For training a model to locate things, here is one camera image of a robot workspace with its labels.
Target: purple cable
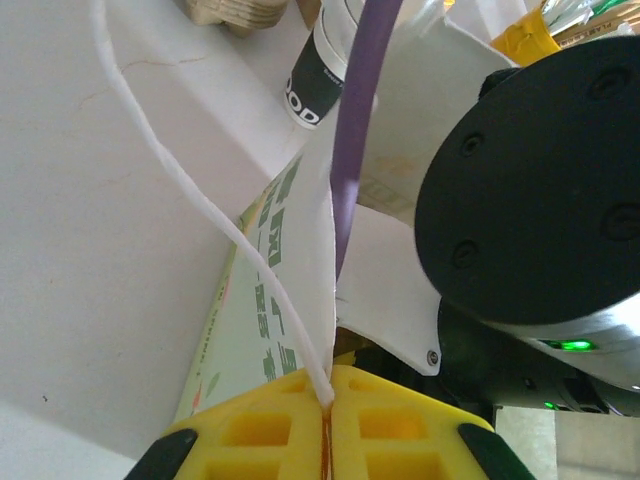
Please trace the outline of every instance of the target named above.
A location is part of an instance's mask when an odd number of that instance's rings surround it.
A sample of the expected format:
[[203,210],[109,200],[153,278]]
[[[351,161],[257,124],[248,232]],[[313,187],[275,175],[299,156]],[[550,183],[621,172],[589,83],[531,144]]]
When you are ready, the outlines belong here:
[[373,98],[401,5],[402,0],[365,2],[349,56],[331,165],[336,278],[349,243]]

